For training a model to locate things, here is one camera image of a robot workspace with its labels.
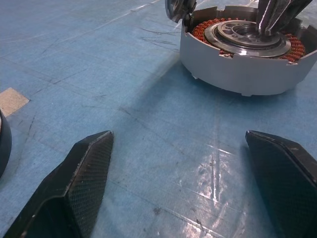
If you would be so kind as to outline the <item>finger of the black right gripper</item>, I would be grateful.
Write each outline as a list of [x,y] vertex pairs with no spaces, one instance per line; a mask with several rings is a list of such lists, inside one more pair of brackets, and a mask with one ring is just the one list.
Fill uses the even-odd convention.
[[256,20],[256,30],[259,35],[265,34],[272,11],[272,0],[259,0],[258,15]]
[[310,0],[272,0],[266,34],[273,35],[283,29],[309,4]]

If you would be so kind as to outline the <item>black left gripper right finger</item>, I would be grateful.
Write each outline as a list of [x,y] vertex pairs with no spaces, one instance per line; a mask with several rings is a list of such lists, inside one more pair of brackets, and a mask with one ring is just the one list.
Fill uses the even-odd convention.
[[260,131],[245,138],[278,238],[317,238],[317,160],[299,143]]

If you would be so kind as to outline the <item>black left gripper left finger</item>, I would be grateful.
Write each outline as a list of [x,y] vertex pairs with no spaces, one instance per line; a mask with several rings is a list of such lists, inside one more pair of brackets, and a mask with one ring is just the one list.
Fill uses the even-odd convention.
[[3,238],[90,238],[103,200],[114,133],[87,136],[40,183]]

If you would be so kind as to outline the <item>silver round motor cover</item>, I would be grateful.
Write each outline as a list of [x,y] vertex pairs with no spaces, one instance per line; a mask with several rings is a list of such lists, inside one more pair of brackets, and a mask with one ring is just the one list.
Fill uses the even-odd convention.
[[185,19],[196,8],[197,0],[165,0],[167,17],[175,23]]

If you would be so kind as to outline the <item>grey motor housing copper windings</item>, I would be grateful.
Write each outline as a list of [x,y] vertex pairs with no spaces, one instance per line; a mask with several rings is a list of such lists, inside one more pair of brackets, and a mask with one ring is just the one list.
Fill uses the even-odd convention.
[[296,63],[286,59],[220,55],[218,48],[192,35],[193,28],[204,21],[215,18],[255,21],[257,14],[256,8],[246,6],[195,10],[182,24],[181,62],[194,78],[244,96],[277,95],[296,87],[317,62],[317,24],[304,28],[301,20],[296,19],[287,26],[286,31],[296,35],[306,48],[306,55]]

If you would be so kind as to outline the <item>beige tape piece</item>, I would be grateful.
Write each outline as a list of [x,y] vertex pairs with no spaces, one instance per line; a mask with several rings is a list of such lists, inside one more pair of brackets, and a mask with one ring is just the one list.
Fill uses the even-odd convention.
[[13,88],[0,92],[0,109],[5,117],[15,113],[29,102],[29,99]]

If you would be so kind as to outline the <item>blue table mat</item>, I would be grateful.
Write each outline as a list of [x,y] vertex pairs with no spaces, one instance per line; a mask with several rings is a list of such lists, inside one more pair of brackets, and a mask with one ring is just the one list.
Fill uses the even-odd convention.
[[247,130],[317,158],[317,64],[281,95],[244,97],[194,79],[164,0],[0,0],[7,117],[0,237],[77,141],[114,132],[91,238],[277,238],[250,171]]

